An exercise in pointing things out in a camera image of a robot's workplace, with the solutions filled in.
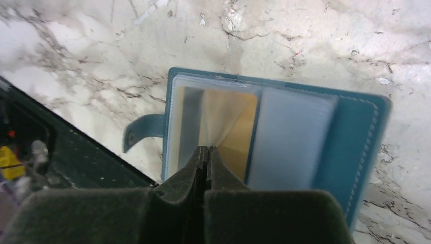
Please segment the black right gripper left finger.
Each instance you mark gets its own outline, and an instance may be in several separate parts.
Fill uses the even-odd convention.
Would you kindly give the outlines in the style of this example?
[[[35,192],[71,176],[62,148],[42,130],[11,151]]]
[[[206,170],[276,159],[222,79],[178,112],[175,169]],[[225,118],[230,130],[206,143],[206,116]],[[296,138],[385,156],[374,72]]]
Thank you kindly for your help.
[[[1,243],[204,243],[209,149],[158,187],[51,189],[31,194]]]

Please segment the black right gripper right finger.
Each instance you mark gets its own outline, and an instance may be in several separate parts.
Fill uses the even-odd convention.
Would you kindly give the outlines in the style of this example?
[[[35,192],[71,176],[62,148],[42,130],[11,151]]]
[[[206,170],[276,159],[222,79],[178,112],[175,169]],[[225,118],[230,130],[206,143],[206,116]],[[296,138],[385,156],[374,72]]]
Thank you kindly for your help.
[[[334,197],[321,190],[254,191],[208,152],[211,187],[204,193],[205,243],[351,243]]]

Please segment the blue leather card holder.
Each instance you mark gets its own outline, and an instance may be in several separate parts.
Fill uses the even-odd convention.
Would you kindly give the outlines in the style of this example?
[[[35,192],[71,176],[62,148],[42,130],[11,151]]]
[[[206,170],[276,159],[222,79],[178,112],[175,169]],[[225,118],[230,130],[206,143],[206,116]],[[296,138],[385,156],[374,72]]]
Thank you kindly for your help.
[[[387,97],[173,67],[164,113],[130,123],[122,143],[127,152],[144,138],[162,138],[162,180],[172,176],[171,122],[181,86],[254,94],[257,110],[241,181],[252,190],[327,191],[354,230],[391,110]]]

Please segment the gold VIP card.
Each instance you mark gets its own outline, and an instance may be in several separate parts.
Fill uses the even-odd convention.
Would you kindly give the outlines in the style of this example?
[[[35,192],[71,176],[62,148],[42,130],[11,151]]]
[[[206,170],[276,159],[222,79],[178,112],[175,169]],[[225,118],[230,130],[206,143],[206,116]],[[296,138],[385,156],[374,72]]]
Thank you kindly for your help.
[[[169,174],[182,168],[197,146],[216,146],[228,168],[244,180],[257,102],[254,94],[179,87],[171,122]]]

